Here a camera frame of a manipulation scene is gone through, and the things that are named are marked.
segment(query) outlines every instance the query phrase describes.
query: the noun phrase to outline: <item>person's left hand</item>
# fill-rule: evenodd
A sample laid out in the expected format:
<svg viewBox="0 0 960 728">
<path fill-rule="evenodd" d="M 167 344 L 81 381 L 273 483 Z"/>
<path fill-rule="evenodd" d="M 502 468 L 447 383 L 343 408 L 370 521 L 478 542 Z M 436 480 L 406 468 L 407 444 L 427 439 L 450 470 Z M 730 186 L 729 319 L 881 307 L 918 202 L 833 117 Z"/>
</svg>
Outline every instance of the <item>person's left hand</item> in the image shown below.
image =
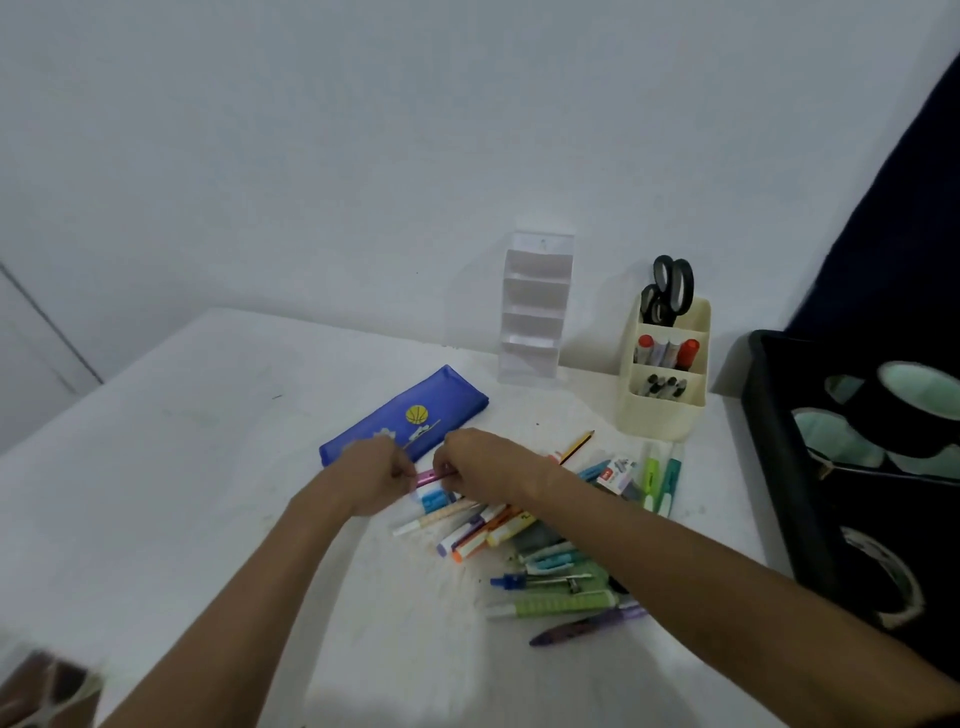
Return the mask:
<svg viewBox="0 0 960 728">
<path fill-rule="evenodd" d="M 393 439 L 377 435 L 348 445 L 303 489 L 342 502 L 351 516 L 372 516 L 416 487 L 417 469 Z"/>
</svg>

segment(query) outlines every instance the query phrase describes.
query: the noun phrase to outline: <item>hand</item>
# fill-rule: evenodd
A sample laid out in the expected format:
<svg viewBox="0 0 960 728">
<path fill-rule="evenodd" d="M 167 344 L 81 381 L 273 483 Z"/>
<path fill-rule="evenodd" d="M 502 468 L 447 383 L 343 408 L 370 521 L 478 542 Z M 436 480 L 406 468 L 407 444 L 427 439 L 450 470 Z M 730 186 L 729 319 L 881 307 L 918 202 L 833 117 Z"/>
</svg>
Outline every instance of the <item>hand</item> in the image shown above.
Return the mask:
<svg viewBox="0 0 960 728">
<path fill-rule="evenodd" d="M 478 503 L 509 503 L 521 508 L 536 500 L 540 485 L 556 464 L 511 440 L 479 429 L 457 429 L 446 435 L 433 456 L 448 491 Z"/>
<path fill-rule="evenodd" d="M 324 503 L 342 504 L 348 516 L 379 513 L 417 485 L 417 469 L 407 453 L 385 435 L 351 443 L 300 492 L 321 494 Z"/>
</svg>

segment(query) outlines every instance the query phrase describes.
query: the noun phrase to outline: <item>blue pencil case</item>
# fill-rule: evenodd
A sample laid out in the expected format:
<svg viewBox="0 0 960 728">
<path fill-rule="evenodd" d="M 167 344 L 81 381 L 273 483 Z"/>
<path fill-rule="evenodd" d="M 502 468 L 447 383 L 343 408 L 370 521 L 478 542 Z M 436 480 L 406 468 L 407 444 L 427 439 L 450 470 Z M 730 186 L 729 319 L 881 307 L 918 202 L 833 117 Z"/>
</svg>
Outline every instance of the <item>blue pencil case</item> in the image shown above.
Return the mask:
<svg viewBox="0 0 960 728">
<path fill-rule="evenodd" d="M 320 446 L 324 467 L 355 440 L 390 435 L 417 462 L 450 430 L 483 411 L 490 398 L 446 365 Z"/>
</svg>

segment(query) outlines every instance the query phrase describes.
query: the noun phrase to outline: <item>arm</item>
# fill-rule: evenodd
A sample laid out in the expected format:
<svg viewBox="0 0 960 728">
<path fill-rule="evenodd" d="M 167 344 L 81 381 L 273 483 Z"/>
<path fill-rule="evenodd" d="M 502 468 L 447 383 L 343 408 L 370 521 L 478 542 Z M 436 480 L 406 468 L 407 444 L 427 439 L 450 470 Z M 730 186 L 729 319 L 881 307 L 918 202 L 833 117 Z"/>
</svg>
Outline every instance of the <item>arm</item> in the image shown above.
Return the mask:
<svg viewBox="0 0 960 728">
<path fill-rule="evenodd" d="M 519 445 L 447 436 L 444 486 L 510 502 L 589 553 L 674 637 L 793 726 L 916 726 L 960 712 L 960 686 L 790 579 L 605 495 Z"/>
<path fill-rule="evenodd" d="M 254 726 L 330 542 L 351 516 L 372 515 L 408 492 L 415 474 L 389 438 L 350 447 L 291 499 L 263 544 L 104 728 Z"/>
</svg>

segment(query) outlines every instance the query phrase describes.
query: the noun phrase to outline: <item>black tray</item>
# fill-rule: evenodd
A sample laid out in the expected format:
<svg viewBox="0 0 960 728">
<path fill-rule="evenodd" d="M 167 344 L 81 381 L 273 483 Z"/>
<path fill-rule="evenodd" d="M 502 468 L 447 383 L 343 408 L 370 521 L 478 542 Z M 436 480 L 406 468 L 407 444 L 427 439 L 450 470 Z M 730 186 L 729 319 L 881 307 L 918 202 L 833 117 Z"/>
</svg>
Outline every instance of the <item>black tray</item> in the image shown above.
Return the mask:
<svg viewBox="0 0 960 728">
<path fill-rule="evenodd" d="M 920 617 L 889 633 L 960 679 L 960 589 L 952 583 L 960 557 L 960 484 L 903 473 L 889 459 L 878 469 L 838 467 L 820 480 L 822 466 L 792 415 L 799 407 L 843 414 L 826 378 L 864 376 L 904 353 L 841 352 L 835 344 L 765 330 L 751 334 L 750 349 L 741 401 L 797 582 L 882 628 L 876 611 L 890 611 L 893 587 L 879 566 L 847 545 L 841 526 L 874 537 L 914 572 L 926 603 Z M 923 363 L 956 376 L 949 362 Z"/>
</svg>

